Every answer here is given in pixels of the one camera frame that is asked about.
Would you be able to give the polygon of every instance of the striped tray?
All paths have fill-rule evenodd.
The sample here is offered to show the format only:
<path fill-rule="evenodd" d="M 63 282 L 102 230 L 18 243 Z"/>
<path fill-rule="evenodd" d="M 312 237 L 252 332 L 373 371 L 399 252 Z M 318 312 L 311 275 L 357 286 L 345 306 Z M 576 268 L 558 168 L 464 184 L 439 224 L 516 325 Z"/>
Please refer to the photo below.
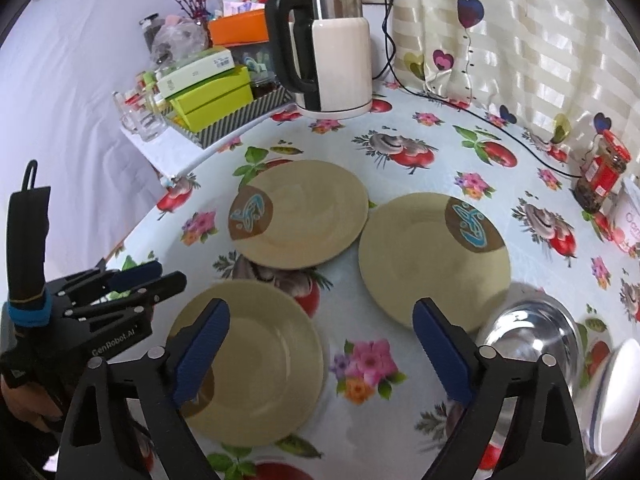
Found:
<path fill-rule="evenodd" d="M 254 119 L 257 119 L 258 117 L 290 102 L 293 102 L 292 95 L 281 86 L 274 91 L 269 92 L 267 95 L 251 101 L 246 106 L 238 108 L 235 112 L 223 117 L 213 124 L 210 124 L 197 133 L 190 132 L 173 121 L 172 127 L 183 134 L 191 142 L 194 142 L 204 149 L 208 148 L 217 140 L 227 136 L 232 131 L 237 130 L 241 126 L 244 126 Z M 170 115 L 173 111 L 173 108 L 169 106 L 162 114 L 168 116 L 169 120 L 171 120 Z"/>

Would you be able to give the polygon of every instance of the orange box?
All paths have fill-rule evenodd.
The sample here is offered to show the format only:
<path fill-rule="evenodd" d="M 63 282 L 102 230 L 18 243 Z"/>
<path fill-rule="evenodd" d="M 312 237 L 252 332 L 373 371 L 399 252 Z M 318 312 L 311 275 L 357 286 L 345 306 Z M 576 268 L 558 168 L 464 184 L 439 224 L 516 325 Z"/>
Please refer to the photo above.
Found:
<path fill-rule="evenodd" d="M 269 41 L 264 9 L 249 10 L 235 16 L 212 20 L 209 22 L 209 33 L 214 45 L 227 47 Z"/>

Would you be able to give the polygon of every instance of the plastic bag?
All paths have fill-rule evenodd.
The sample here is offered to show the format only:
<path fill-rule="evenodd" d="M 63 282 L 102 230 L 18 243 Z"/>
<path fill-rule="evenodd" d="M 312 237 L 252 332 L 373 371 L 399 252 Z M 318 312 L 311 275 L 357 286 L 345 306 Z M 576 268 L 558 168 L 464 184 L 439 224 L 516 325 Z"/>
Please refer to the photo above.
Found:
<path fill-rule="evenodd" d="M 167 17 L 151 46 L 151 61 L 155 68 L 164 68 L 209 46 L 204 28 L 188 18 Z"/>

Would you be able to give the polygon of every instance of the power cord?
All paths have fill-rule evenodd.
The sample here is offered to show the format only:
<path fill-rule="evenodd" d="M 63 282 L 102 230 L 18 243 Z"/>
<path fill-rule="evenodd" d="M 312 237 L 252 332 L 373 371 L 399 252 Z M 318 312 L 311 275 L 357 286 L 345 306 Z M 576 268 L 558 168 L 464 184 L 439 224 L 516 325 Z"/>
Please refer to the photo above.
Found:
<path fill-rule="evenodd" d="M 387 0 L 385 0 L 385 19 L 382 21 L 382 33 L 385 35 L 385 55 L 386 55 L 386 64 L 384 65 L 383 69 L 380 71 L 380 73 L 375 76 L 375 78 L 373 79 L 378 79 L 380 77 L 382 77 L 382 75 L 386 72 L 387 69 L 389 69 L 394 77 L 394 79 L 396 80 L 396 82 L 400 85 L 400 87 L 402 89 L 404 89 L 406 92 L 408 92 L 411 95 L 415 95 L 417 97 L 422 97 L 425 99 L 428 99 L 430 101 L 439 101 L 443 104 L 446 104 L 447 106 L 450 106 L 450 103 L 447 102 L 447 100 L 431 94 L 431 95 L 426 95 L 423 93 L 418 93 L 418 92 L 414 92 L 412 90 L 409 90 L 406 86 L 404 86 L 400 80 L 398 79 L 398 76 L 396 75 L 396 71 L 394 70 L 393 67 L 393 61 L 396 57 L 396 53 L 397 53 L 397 48 L 396 48 L 396 42 L 394 41 L 394 39 L 391 37 L 391 35 L 388 33 L 388 19 L 389 19 L 389 15 L 391 14 L 391 9 L 393 7 L 394 4 L 394 0 L 389 0 L 387 2 Z M 389 43 L 391 44 L 391 55 L 389 55 L 389 50 L 388 50 L 388 46 Z M 543 166 L 545 166 L 546 168 L 549 168 L 552 171 L 555 171 L 556 173 L 561 174 L 562 176 L 566 176 L 568 178 L 580 178 L 580 175 L 574 175 L 571 173 L 566 173 L 562 170 L 558 170 L 558 168 L 554 168 L 552 165 L 548 164 L 547 162 L 545 162 L 544 160 L 542 160 L 542 158 L 540 158 L 538 156 L 538 154 L 536 152 L 534 152 L 529 146 L 527 146 L 524 142 L 522 142 L 519 138 L 511 135 L 507 130 L 499 127 L 499 126 L 495 126 L 495 124 L 493 124 L 491 121 L 489 121 L 488 119 L 485 119 L 484 117 L 479 117 L 477 116 L 475 113 L 473 113 L 471 110 L 467 110 L 466 108 L 459 108 L 459 110 L 462 110 L 463 112 L 466 112 L 468 114 L 473 115 L 473 117 L 475 117 L 476 119 L 480 119 L 481 121 L 484 121 L 487 124 L 491 124 L 492 126 L 494 126 L 495 128 L 498 128 L 500 131 L 502 131 L 503 133 L 505 133 L 507 136 L 511 137 L 511 139 L 515 140 L 519 145 L 521 145 L 523 148 L 525 148 L 531 155 L 533 155 L 533 157 Z"/>

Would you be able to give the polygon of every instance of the beige plate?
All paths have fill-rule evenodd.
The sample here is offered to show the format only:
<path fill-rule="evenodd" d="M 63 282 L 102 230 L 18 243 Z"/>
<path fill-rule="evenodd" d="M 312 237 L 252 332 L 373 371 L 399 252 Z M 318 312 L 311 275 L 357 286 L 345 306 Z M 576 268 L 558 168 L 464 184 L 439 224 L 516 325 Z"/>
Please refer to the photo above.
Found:
<path fill-rule="evenodd" d="M 233 280 L 189 302 L 170 337 L 193 323 L 212 298 L 228 303 L 229 332 L 212 374 L 182 413 L 194 430 L 230 446 L 272 444 L 299 428 L 316 406 L 324 369 L 318 334 L 284 292 L 254 280 Z"/>
<path fill-rule="evenodd" d="M 413 193 L 380 206 L 360 237 L 360 272 L 374 300 L 411 326 L 414 304 L 432 298 L 449 322 L 481 326 L 511 282 L 502 237 L 457 198 Z"/>
<path fill-rule="evenodd" d="M 302 269 L 349 247 L 368 210 L 367 190 L 353 173 L 320 160 L 297 160 L 241 187 L 229 211 L 229 233 L 252 262 Z"/>

